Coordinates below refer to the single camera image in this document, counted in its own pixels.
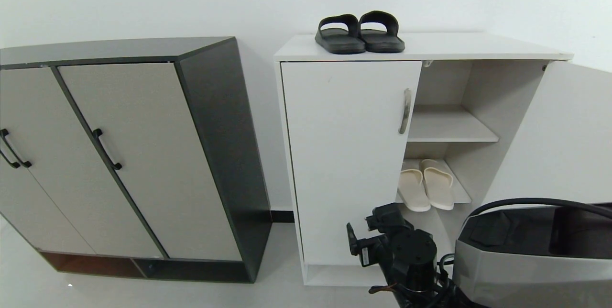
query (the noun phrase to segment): white shelf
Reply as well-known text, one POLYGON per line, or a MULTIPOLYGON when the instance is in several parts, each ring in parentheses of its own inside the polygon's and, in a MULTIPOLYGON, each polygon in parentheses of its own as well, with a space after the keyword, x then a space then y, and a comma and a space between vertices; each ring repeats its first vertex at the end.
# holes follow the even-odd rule
POLYGON ((274 55, 277 62, 345 62, 372 60, 473 60, 544 59, 569 60, 571 53, 489 33, 401 33, 402 53, 334 55, 315 42, 315 35, 296 35, 274 55))
POLYGON ((499 137, 461 106, 415 106, 409 142, 497 142, 499 137))
MULTIPOLYGON (((457 180, 455 173, 453 173, 453 171, 450 170, 450 167, 448 166, 448 164, 446 164, 446 161, 440 160, 437 158, 435 160, 443 164, 444 167, 446 167, 446 171, 450 173, 450 175, 453 177, 453 185, 451 186, 451 192, 453 193, 453 196, 455 197, 455 204, 472 203, 472 198, 470 197, 470 195, 468 195, 465 188, 463 188, 463 186, 461 185, 461 182, 457 180)), ((404 203, 402 199, 400 198, 399 188, 398 188, 397 195, 395 197, 395 202, 404 203)))

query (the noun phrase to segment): white cabinet door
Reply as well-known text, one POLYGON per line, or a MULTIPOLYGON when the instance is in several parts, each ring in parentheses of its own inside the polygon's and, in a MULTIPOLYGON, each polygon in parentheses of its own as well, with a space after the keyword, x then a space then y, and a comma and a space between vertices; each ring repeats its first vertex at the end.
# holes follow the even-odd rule
POLYGON ((612 73, 551 62, 484 203, 612 201, 612 73))
MULTIPOLYGON (((0 77, 0 95, 2 90, 0 77)), ((18 108, 9 106, 3 98, 4 95, 0 97, 2 128, 6 113, 18 108)), ((0 148, 9 161, 16 162, 6 144, 0 145, 0 148)), ((13 168, 4 159, 0 159, 0 212, 33 247, 41 251, 94 254, 28 169, 24 166, 13 168)))
POLYGON ((359 264, 346 223, 395 201, 421 62, 282 63, 304 262, 359 264))
POLYGON ((59 70, 168 255, 241 260, 174 65, 59 70))
POLYGON ((50 68, 2 71, 2 125, 29 171, 97 254, 161 256, 50 68))

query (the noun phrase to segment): slide sandal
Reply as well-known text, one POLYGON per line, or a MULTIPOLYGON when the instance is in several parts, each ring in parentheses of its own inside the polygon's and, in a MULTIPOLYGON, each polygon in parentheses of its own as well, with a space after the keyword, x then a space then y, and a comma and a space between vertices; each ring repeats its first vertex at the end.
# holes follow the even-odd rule
POLYGON ((319 23, 315 41, 329 53, 337 55, 354 55, 365 52, 365 44, 358 38, 359 21, 356 16, 344 14, 324 18, 319 23), (323 25, 332 23, 343 23, 348 31, 341 28, 321 29, 323 25))
POLYGON ((374 10, 361 16, 359 20, 359 37, 365 42, 365 49, 376 53, 399 53, 404 51, 404 41, 397 36, 400 26, 395 16, 388 12, 374 10), (387 27, 387 31, 361 29, 366 22, 376 22, 387 27))
POLYGON ((404 160, 398 189, 402 201, 410 210, 424 212, 431 208, 423 186, 423 173, 419 169, 419 160, 404 160))
POLYGON ((446 172, 446 167, 438 161, 428 159, 421 161, 420 169, 431 205, 442 210, 453 210, 455 197, 450 191, 453 176, 446 172))

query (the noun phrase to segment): black cable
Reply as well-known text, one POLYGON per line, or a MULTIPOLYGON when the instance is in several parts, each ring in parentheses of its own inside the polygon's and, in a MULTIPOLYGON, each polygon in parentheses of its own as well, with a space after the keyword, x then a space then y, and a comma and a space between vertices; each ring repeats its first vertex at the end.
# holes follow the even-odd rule
POLYGON ((450 280, 447 279, 446 282, 444 282, 444 288, 442 289, 442 291, 435 295, 435 297, 426 306, 423 306, 422 308, 435 307, 446 295, 446 293, 448 292, 448 288, 450 288, 450 280))
POLYGON ((472 213, 470 213, 468 218, 472 216, 476 216, 486 210, 498 208, 499 206, 516 205, 516 204, 542 204, 542 205, 563 206, 566 208, 575 208, 575 209, 584 210, 584 211, 591 212, 599 216, 603 216, 603 217, 612 219, 612 210, 610 209, 602 208, 601 206, 595 206, 591 204, 579 203, 577 201, 553 199, 553 198, 512 198, 512 199, 498 200, 492 203, 484 204, 480 208, 477 208, 476 210, 472 211, 472 213))
POLYGON ((454 257, 455 257, 455 254, 454 254, 454 253, 448 253, 447 255, 444 255, 444 256, 443 256, 443 257, 440 259, 440 261, 437 263, 437 264, 438 264, 438 266, 440 267, 440 273, 441 273, 441 274, 443 274, 443 273, 445 273, 445 272, 446 272, 446 271, 444 270, 444 265, 450 265, 450 264, 454 263, 454 260, 450 260, 450 261, 448 261, 448 262, 446 261, 446 260, 447 260, 448 258, 450 258, 450 257, 453 257, 453 258, 454 258, 454 257))

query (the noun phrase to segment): gray cabinet door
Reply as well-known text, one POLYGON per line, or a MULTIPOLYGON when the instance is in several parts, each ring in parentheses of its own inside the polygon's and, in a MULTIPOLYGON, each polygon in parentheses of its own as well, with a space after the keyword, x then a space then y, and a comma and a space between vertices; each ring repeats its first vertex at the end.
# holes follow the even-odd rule
MULTIPOLYGON (((32 162, 33 177, 94 252, 162 256, 81 127, 51 69, 2 71, 0 92, 2 125, 11 132, 9 141, 18 155, 32 162), (5 110, 5 104, 11 108, 5 110)), ((43 218, 41 223, 50 221, 43 218)))
POLYGON ((168 255, 241 260, 174 65, 59 71, 89 127, 104 131, 123 165, 117 174, 168 255))
MULTIPOLYGON (((0 95, 2 78, 0 77, 0 95)), ((0 99, 0 127, 4 115, 17 106, 10 106, 0 99)), ((0 145, 2 153, 11 162, 6 144, 0 145)), ((11 167, 0 159, 0 212, 33 247, 41 251, 94 254, 94 250, 55 206, 46 192, 24 166, 11 167)))

